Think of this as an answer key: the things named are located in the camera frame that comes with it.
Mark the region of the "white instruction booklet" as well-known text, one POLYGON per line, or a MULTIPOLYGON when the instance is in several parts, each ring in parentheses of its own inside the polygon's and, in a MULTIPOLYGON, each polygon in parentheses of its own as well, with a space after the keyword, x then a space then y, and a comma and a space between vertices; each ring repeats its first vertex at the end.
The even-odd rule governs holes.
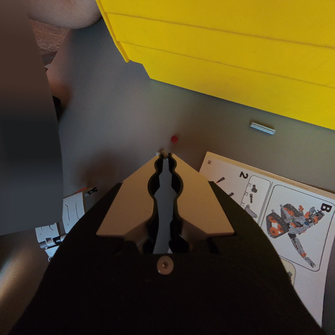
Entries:
POLYGON ((296 293, 322 325, 334 242, 334 194, 207 152, 200 173, 244 209, 271 241, 296 293))

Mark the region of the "yellow bin with cable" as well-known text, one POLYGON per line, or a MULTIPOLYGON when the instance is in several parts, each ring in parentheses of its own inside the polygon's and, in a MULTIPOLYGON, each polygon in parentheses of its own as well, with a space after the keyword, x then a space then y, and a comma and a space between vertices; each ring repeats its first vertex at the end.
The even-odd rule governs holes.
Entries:
POLYGON ((335 1, 96 1, 151 79, 334 129, 335 1))

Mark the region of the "grey building block assembly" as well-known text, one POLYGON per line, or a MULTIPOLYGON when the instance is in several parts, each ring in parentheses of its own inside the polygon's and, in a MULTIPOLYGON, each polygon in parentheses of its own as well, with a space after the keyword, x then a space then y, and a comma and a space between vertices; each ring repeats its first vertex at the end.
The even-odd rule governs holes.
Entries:
POLYGON ((37 241, 51 262, 67 234, 86 212, 85 199, 97 192, 97 187, 83 188, 63 198, 62 221, 35 228, 37 241))

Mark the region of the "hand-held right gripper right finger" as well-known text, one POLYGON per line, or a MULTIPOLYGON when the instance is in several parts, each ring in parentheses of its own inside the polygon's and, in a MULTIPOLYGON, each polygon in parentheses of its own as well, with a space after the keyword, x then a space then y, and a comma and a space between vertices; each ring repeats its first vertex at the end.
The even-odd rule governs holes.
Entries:
POLYGON ((170 224, 171 252, 189 252, 200 241, 234 235, 207 178, 173 153, 169 153, 169 171, 176 192, 170 224))

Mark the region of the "small blue stick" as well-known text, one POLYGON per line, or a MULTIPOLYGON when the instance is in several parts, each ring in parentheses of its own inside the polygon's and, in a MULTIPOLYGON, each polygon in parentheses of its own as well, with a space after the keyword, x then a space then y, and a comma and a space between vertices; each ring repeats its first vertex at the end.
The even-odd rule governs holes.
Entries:
POLYGON ((267 126, 264 126, 262 124, 258 124, 258 123, 255 123, 255 122, 252 122, 250 124, 250 127, 253 128, 253 129, 256 129, 256 130, 259 130, 259 131, 262 131, 266 134, 269 134, 269 135, 274 135, 276 130, 274 130, 273 128, 270 128, 270 127, 267 127, 267 126))

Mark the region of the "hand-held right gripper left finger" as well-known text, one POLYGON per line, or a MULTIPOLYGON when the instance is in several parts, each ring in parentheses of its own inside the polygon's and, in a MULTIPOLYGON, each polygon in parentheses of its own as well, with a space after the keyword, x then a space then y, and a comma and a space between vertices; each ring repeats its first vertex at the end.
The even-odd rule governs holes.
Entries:
POLYGON ((159 154, 123 181, 97 236, 133 241, 143 253, 153 253, 159 226, 154 195, 160 187, 162 166, 163 155, 159 154))

